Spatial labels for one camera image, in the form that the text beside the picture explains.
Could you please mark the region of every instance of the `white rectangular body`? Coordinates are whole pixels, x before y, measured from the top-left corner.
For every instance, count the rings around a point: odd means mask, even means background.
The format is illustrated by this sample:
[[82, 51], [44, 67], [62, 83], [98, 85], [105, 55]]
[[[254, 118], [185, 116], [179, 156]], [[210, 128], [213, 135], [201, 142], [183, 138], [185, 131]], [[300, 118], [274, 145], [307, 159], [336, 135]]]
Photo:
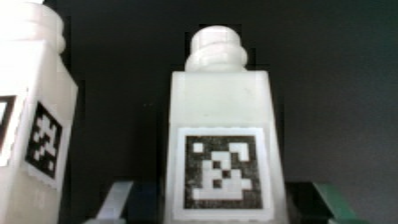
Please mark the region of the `white rectangular body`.
[[2, 41], [0, 224], [57, 223], [76, 91], [46, 41]]
[[265, 71], [174, 72], [165, 224], [286, 224]]

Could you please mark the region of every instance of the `dark background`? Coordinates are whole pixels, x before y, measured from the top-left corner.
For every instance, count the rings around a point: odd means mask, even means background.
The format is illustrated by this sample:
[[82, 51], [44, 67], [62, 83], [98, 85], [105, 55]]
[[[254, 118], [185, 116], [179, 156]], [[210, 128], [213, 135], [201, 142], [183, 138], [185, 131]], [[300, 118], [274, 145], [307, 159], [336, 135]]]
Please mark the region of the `dark background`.
[[229, 24], [270, 72], [284, 176], [330, 182], [398, 223], [398, 1], [53, 0], [80, 85], [60, 224], [119, 179], [163, 181], [171, 73], [199, 27]]

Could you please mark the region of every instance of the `white border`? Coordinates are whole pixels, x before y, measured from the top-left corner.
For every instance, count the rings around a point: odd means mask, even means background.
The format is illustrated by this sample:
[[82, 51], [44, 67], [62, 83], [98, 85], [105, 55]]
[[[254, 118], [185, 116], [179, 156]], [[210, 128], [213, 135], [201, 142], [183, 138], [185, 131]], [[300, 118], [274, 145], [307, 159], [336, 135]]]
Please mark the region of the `white border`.
[[[185, 209], [185, 136], [213, 135], [213, 136], [254, 136], [256, 137], [256, 153], [259, 168], [259, 184], [261, 184], [261, 209]], [[274, 203], [270, 189], [270, 161], [265, 147], [263, 128], [179, 128], [178, 129], [178, 146], [176, 146], [176, 184], [174, 184], [174, 220], [188, 221], [268, 221], [274, 219]]]

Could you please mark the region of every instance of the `white plastic block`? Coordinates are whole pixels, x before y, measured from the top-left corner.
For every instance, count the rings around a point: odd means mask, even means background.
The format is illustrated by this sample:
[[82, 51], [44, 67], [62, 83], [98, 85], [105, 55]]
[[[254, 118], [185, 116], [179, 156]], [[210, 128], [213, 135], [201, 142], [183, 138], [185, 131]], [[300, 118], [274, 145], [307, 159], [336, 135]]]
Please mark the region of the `white plastic block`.
[[243, 68], [233, 30], [192, 39], [172, 74], [165, 224], [286, 224], [268, 75]]
[[[0, 8], [16, 10], [0, 15], [0, 224], [53, 224], [78, 88], [59, 57], [62, 46], [34, 29], [55, 12], [34, 3], [0, 3]], [[7, 24], [35, 24], [32, 33], [25, 25], [7, 30]]]

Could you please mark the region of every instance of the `blurry white object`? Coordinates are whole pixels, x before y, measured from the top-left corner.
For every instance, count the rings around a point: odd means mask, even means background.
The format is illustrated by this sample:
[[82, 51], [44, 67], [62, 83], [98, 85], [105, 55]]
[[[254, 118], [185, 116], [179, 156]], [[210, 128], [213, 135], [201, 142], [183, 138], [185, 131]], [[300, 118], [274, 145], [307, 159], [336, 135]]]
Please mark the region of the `blurry white object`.
[[62, 20], [37, 3], [0, 1], [0, 224], [59, 218], [78, 88]]
[[91, 219], [85, 222], [85, 224], [124, 224], [126, 223], [126, 220], [121, 219], [121, 213], [124, 209], [131, 187], [133, 187], [131, 181], [114, 183], [96, 219]]
[[234, 31], [204, 28], [172, 73], [165, 224], [286, 224], [268, 75]]

